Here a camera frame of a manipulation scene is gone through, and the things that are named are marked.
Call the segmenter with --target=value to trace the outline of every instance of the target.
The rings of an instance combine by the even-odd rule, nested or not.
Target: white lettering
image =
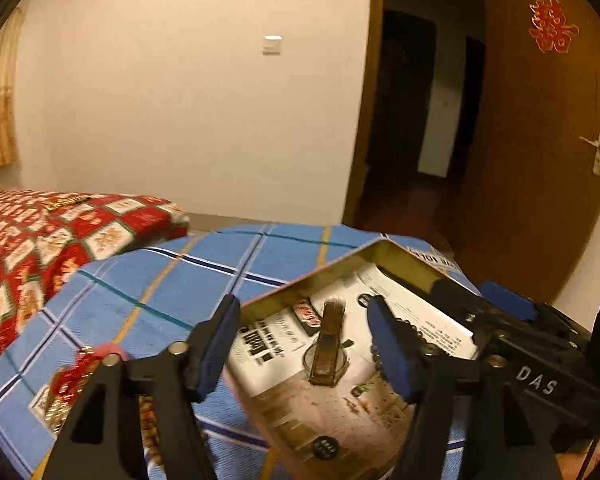
[[[537,390],[540,387],[541,381],[542,381],[542,374],[538,375],[538,377],[536,377],[533,381],[531,381],[529,386],[535,386],[536,390]]]
[[[549,381],[546,388],[544,390],[542,390],[542,393],[544,393],[545,395],[549,395],[550,393],[553,392],[553,390],[557,384],[558,384],[558,381]]]
[[[531,368],[529,368],[528,366],[523,366],[522,368],[520,368],[520,371],[516,375],[516,379],[519,381],[524,381],[527,377],[529,377],[530,373]]]

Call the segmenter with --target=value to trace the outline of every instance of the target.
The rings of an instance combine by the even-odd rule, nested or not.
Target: curtain
[[[24,13],[16,8],[0,30],[0,168],[16,160],[13,79]]]

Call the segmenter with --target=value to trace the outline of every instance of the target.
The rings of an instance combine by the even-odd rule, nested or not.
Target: blue plaid bedsheet
[[[132,357],[156,354],[208,319],[220,299],[243,303],[382,235],[345,226],[262,224],[178,238],[81,267],[0,357],[0,446],[25,479],[54,443],[40,405],[53,373],[77,349],[117,340]],[[477,293],[455,264],[417,238],[395,242]],[[266,441],[224,380],[195,406],[219,479],[260,477]],[[452,432],[445,479],[456,478],[461,430]],[[161,469],[148,459],[151,479]],[[290,479],[278,463],[274,480]]]

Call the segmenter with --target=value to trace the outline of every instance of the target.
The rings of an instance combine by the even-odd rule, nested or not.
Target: red checkered blanket
[[[187,233],[182,208],[163,198],[79,193],[0,193],[0,354],[78,267]]]

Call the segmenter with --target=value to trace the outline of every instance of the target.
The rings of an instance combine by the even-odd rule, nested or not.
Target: bed
[[[75,363],[84,346],[112,342],[134,358],[157,354],[208,319],[224,294],[249,301],[380,236],[345,226],[241,226],[81,267],[0,357],[0,448],[23,478],[32,476],[54,443],[44,415],[49,384],[59,367]],[[391,238],[477,293],[458,267],[426,242]],[[261,478],[267,443],[224,380],[196,406],[196,415],[219,479]],[[458,474],[459,428],[450,436],[445,479]],[[150,478],[163,479],[150,450],[146,458]],[[277,463],[272,478],[291,476]]]
[[[180,206],[153,196],[0,192],[0,355],[80,266],[187,229]]]

